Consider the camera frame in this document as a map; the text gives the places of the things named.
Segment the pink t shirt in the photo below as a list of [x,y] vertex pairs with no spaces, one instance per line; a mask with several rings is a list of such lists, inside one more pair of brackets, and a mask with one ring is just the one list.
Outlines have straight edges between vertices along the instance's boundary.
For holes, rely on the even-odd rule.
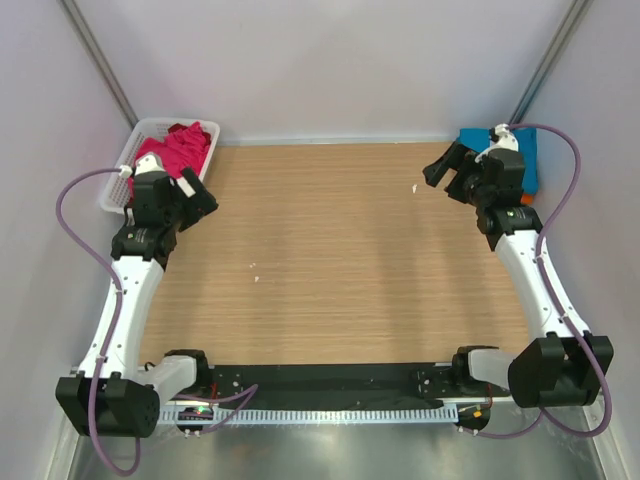
[[168,133],[163,140],[146,138],[136,152],[134,164],[144,155],[154,153],[174,179],[179,179],[181,171],[187,167],[199,175],[204,169],[211,143],[211,135],[202,129],[199,122],[194,122],[185,130]]

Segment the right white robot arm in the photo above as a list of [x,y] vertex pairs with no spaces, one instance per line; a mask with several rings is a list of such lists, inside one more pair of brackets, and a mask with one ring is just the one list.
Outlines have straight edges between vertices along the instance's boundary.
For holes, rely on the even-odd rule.
[[461,347],[452,387],[472,396],[486,383],[507,390],[523,408],[590,405],[602,391],[597,377],[613,346],[595,336],[569,300],[540,233],[543,224],[522,201],[523,155],[514,142],[483,153],[453,142],[423,170],[429,186],[448,171],[448,196],[474,207],[477,227],[506,268],[527,320],[531,341],[517,356],[495,347]]

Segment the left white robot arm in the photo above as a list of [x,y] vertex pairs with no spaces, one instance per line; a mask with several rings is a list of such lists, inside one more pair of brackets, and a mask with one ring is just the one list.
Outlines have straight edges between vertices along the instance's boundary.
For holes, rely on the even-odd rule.
[[84,436],[147,438],[160,410],[184,393],[204,398],[213,385],[206,355],[167,352],[148,371],[139,368],[146,320],[178,233],[213,213],[218,204],[190,168],[171,177],[160,167],[136,169],[125,220],[102,264],[111,278],[91,346],[76,374],[59,379],[55,397]]

